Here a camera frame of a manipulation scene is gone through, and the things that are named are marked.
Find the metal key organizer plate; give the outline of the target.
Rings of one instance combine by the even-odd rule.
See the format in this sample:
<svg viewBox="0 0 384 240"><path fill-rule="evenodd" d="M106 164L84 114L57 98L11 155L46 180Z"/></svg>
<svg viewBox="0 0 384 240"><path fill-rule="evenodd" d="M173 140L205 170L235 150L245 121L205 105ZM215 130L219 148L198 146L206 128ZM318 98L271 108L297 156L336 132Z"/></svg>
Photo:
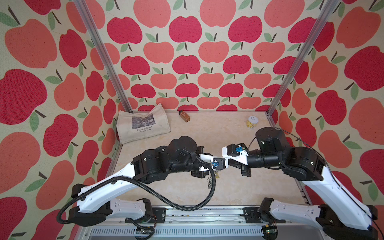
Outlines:
<svg viewBox="0 0 384 240"><path fill-rule="evenodd" d="M219 172L220 171L214 170L215 179L219 179L220 178ZM212 188L212 184L213 184L213 177L212 177L211 174L209 174L209 178L207 179L207 182L208 182L208 189L211 189Z"/></svg>

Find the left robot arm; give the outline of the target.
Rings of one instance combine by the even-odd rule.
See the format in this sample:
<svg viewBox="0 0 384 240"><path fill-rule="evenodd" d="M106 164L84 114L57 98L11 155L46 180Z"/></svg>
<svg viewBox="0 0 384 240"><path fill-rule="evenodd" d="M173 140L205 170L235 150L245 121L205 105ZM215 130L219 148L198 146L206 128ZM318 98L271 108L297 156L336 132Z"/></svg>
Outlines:
<svg viewBox="0 0 384 240"><path fill-rule="evenodd" d="M195 140L188 136L174 139L168 146L145 150L132 162L115 174L90 186L76 184L72 200L58 213L61 224L76 224L89 227L100 224L108 218L126 218L133 221L148 220L153 216L151 201L143 198L137 201L122 201L122 194L141 188L161 202L174 209L193 212L206 206L216 189L216 171L229 166L228 157L215 157L204 153ZM191 173L195 178L211 176L208 196L194 206L183 206L161 195L150 184L165 180L174 173Z"/></svg>

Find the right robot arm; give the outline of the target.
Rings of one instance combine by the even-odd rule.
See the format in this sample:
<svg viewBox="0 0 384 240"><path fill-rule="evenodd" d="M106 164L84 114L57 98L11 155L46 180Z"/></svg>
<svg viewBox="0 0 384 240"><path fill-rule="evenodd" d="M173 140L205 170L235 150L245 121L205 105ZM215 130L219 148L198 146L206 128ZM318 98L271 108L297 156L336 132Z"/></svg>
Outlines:
<svg viewBox="0 0 384 240"><path fill-rule="evenodd" d="M378 210L359 201L332 173L326 160L313 148L291 147L286 131L265 127L255 138L259 149L250 151L244 144L222 149L230 166L251 176L252 168L282 170L312 189L322 205L302 206L264 198L257 216L264 222L289 220L322 230L334 240L377 240L382 233L375 221Z"/></svg>

